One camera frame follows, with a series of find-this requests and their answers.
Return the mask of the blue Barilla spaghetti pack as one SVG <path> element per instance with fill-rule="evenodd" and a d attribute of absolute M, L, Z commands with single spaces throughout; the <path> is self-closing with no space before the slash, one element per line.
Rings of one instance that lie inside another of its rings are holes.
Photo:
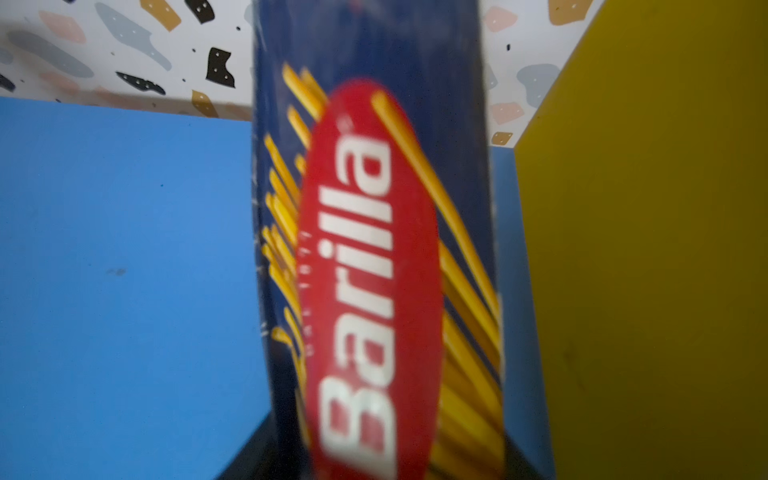
<path fill-rule="evenodd" d="M 501 479 L 474 1 L 258 1 L 253 214 L 281 477 Z"/>

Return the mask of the yellow shelf with coloured boards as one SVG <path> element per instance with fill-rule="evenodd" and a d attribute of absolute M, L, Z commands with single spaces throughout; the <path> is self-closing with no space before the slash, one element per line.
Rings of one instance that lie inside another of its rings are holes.
<path fill-rule="evenodd" d="M 1 5 L 1 475 L 212 479 L 270 409 L 245 1 Z M 767 5 L 486 1 L 511 439 L 767 475 Z"/>

